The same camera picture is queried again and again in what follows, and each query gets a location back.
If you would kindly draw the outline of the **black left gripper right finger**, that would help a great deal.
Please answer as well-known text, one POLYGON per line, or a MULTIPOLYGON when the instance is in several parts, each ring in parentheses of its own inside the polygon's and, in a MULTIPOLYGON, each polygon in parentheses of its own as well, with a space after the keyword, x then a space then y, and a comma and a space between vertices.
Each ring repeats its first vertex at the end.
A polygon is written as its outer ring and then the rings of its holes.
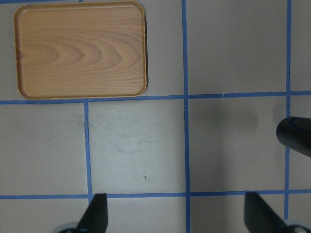
POLYGON ((256 192, 244 196, 244 223, 250 233, 290 233, 290 228, 256 192))

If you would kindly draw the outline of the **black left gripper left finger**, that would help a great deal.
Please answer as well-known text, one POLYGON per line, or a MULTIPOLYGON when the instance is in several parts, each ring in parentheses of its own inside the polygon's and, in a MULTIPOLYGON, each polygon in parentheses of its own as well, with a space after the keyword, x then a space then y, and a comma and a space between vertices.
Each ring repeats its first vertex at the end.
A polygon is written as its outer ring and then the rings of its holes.
POLYGON ((105 233, 107 226, 107 196, 95 194, 76 229, 79 233, 105 233))

